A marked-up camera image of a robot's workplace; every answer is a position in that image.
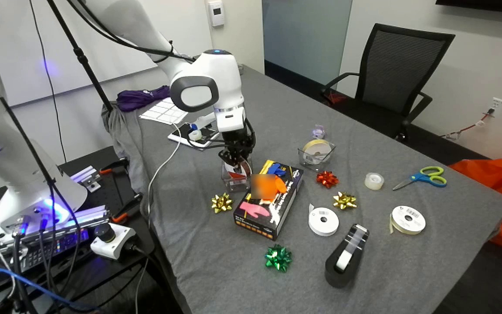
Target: blue scissors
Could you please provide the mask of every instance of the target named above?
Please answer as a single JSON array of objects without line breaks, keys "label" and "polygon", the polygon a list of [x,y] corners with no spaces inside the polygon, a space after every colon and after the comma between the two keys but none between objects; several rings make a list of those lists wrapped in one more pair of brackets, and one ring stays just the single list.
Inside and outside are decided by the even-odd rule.
[{"label": "blue scissors", "polygon": [[446,186],[446,178],[443,176],[445,169],[439,166],[427,166],[422,167],[420,173],[415,173],[410,176],[410,181],[396,185],[392,190],[399,190],[403,186],[408,186],[415,181],[425,181],[432,186]]}]

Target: cardboard box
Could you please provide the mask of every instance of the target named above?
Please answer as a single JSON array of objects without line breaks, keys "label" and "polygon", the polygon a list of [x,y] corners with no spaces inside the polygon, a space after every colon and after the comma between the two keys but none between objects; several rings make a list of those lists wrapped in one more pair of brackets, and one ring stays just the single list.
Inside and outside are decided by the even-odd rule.
[{"label": "cardboard box", "polygon": [[286,216],[291,211],[291,204],[302,181],[303,169],[269,159],[255,178],[251,188],[246,192],[244,199],[235,207],[235,225],[276,241],[283,230]]}]

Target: masking tape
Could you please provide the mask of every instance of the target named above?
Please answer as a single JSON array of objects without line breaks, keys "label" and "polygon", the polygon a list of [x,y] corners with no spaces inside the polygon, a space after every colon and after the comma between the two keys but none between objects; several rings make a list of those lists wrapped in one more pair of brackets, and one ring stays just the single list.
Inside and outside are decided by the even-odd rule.
[{"label": "masking tape", "polygon": [[415,235],[420,234],[425,228],[425,218],[420,211],[408,207],[408,206],[398,206],[391,213],[391,234],[392,230],[398,230],[401,234]]},{"label": "masking tape", "polygon": [[338,216],[328,207],[316,207],[309,211],[309,227],[319,237],[330,237],[337,234],[338,225]]},{"label": "masking tape", "polygon": [[385,183],[385,178],[378,173],[368,173],[364,183],[370,190],[380,190]]}]

